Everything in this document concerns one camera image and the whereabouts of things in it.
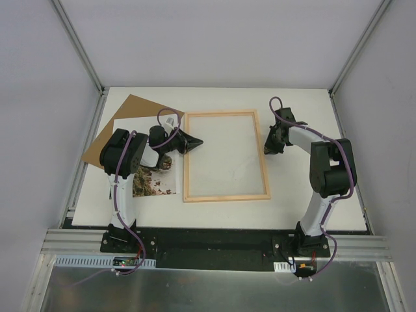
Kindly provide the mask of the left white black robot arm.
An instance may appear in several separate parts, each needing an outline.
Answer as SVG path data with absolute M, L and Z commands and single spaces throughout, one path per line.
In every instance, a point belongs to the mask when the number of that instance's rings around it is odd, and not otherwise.
M 114 241 L 124 253 L 137 247 L 137 236 L 133 234 L 136 216 L 133 212 L 133 181 L 140 166 L 159 168 L 163 157 L 172 151 L 186 154 L 201 146 L 198 139 L 172 126 L 155 125 L 148 134 L 117 129 L 104 145 L 99 156 L 110 182 L 112 218 L 107 228 L 107 242 Z

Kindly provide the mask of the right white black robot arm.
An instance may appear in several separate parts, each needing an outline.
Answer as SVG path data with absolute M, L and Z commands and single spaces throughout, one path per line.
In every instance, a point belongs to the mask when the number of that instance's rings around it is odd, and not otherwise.
M 354 192 L 357 174 L 352 145 L 348 139 L 334 140 L 297 122 L 288 107 L 272 112 L 276 123 L 270 126 L 264 154 L 277 155 L 289 146 L 298 146 L 309 154 L 313 195 L 289 246 L 295 255 L 310 257 L 328 243 L 325 230 L 336 203 Z

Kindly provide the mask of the landscape photo print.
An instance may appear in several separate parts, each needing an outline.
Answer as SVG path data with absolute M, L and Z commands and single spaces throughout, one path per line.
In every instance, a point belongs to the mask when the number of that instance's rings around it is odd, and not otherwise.
M 156 116 L 115 119 L 113 131 L 125 129 L 149 134 L 159 125 Z M 133 197 L 179 194 L 179 152 L 168 152 L 158 168 L 140 165 L 133 180 Z

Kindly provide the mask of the brown backing board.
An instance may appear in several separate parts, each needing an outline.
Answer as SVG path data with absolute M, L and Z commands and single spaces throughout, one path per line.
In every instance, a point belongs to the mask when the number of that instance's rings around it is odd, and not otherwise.
M 101 150 L 116 130 L 114 121 L 119 120 L 117 125 L 121 129 L 134 130 L 137 133 L 148 135 L 151 127 L 159 125 L 157 115 L 162 109 L 165 110 L 160 113 L 159 118 L 161 122 L 165 121 L 167 117 L 176 119 L 176 112 L 179 118 L 182 118 L 184 115 L 184 112 L 180 110 L 175 109 L 175 112 L 173 112 L 170 107 L 130 94 L 107 122 L 104 121 L 105 114 L 103 114 L 103 123 L 99 127 L 97 137 L 87 151 L 84 152 L 81 160 L 103 169 L 102 165 L 100 165 L 99 156 Z

